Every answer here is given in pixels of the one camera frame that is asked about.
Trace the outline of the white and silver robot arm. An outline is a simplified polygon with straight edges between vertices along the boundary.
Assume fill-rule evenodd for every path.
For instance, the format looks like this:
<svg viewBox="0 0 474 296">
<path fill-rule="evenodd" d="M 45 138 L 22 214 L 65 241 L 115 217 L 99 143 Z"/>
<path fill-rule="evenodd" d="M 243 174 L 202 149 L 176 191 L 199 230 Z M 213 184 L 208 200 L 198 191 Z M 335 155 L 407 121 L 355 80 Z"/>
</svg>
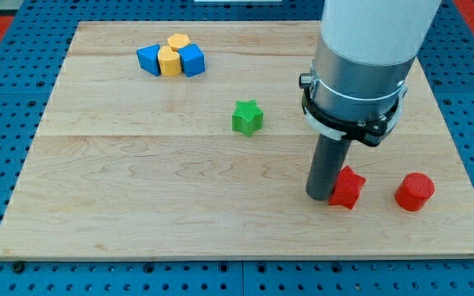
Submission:
<svg viewBox="0 0 474 296">
<path fill-rule="evenodd" d="M 401 116 L 405 80 L 440 0 L 326 0 L 309 72 L 309 125 L 335 141 L 378 146 Z"/>
</svg>

